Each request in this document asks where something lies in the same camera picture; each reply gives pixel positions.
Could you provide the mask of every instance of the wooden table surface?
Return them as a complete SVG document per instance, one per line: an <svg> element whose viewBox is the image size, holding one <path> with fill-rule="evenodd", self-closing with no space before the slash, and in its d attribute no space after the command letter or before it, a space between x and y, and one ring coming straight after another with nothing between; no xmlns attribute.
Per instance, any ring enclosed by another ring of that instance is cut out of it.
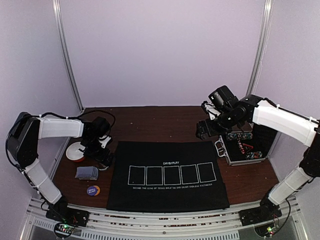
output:
<svg viewBox="0 0 320 240"><path fill-rule="evenodd" d="M147 107L112 107L87 108L86 111L101 109L116 116L116 123L111 131L113 142L109 149L114 152L118 141L136 142L198 142L195 137L196 123L208 118L198 106L147 106ZM87 120L95 117L112 118L96 112L85 116ZM69 144L79 141L71 139ZM226 185L231 205L260 200L265 193L278 183L275 172L268 160L261 163L228 166L225 158L218 158L218 165ZM71 204L106 208L113 174L113 165L106 171L100 171L97 181L78 180L75 178L77 167L96 166L97 162L86 158L83 162L72 162L63 155L56 170L53 182L67 197ZM87 195L87 188L100 187L98 196Z"/></svg>

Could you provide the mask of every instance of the black felt mat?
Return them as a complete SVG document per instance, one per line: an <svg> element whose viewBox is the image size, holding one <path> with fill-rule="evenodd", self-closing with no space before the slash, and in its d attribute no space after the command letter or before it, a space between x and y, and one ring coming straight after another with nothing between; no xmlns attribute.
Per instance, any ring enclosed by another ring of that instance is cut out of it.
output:
<svg viewBox="0 0 320 240"><path fill-rule="evenodd" d="M178 213L230 206L211 141L118 143L108 210Z"/></svg>

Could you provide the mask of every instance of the deck of cards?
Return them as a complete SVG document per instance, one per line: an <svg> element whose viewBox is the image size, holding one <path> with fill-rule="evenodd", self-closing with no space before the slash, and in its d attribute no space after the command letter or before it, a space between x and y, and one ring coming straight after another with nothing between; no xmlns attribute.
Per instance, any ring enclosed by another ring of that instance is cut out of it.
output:
<svg viewBox="0 0 320 240"><path fill-rule="evenodd" d="M97 180L98 168L94 166L79 166L76 168L75 178L80 180Z"/></svg>

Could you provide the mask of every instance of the purple-tinted wall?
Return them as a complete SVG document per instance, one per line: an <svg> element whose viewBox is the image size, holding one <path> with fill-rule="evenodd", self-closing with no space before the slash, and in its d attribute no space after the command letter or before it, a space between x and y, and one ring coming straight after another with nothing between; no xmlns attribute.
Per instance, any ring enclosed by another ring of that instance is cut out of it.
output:
<svg viewBox="0 0 320 240"><path fill-rule="evenodd" d="M274 3L272 24L256 94L305 116L320 116L320 1ZM271 162L282 180L306 150L282 135ZM312 240L320 236L320 181L307 184L297 199Z"/></svg>
<svg viewBox="0 0 320 240"><path fill-rule="evenodd" d="M61 1L85 107L199 105L246 94L263 0Z"/></svg>
<svg viewBox="0 0 320 240"><path fill-rule="evenodd" d="M7 161L5 138L21 111L78 113L51 0L0 2L0 238L15 240L34 192ZM65 139L39 142L49 170Z"/></svg>

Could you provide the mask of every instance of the robotic arm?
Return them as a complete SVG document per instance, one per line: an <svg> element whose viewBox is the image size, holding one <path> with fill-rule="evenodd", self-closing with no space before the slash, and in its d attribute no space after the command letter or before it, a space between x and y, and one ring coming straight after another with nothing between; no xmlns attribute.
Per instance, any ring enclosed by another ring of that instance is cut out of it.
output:
<svg viewBox="0 0 320 240"><path fill-rule="evenodd" d="M6 149L18 164L15 165L49 205L46 217L71 225L85 227L89 213L67 207L66 197L50 180L38 159L38 140L43 138L82 138L83 155L108 167L114 155L106 148L111 137L106 133L111 125L103 117L85 121L77 117L50 118L22 112L8 134Z"/></svg>
<svg viewBox="0 0 320 240"><path fill-rule="evenodd" d="M267 192L257 209L240 211L242 225L256 224L273 218L279 204L306 183L320 177L319 121L275 105L267 98L248 95L241 100L222 86L209 95L212 103L203 102L202 108L210 118L197 123L196 136L202 140L228 133L245 122L264 125L287 134L308 147L303 160L287 177Z"/></svg>

